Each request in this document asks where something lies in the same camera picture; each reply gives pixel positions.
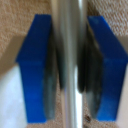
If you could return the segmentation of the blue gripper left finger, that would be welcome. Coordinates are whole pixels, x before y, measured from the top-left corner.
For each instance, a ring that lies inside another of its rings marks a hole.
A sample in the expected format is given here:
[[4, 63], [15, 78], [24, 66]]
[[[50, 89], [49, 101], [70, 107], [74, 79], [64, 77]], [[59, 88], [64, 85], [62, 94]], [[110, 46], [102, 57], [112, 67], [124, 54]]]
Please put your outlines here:
[[19, 64], [27, 121], [45, 123], [55, 118], [57, 65], [50, 15], [36, 15], [20, 48]]

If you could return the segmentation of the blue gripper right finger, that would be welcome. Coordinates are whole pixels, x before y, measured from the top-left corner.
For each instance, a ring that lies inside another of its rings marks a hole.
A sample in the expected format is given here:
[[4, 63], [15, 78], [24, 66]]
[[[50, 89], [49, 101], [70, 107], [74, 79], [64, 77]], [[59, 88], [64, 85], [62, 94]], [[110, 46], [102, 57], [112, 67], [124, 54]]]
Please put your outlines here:
[[88, 16], [85, 82], [91, 117], [115, 121], [119, 108], [128, 54], [103, 16]]

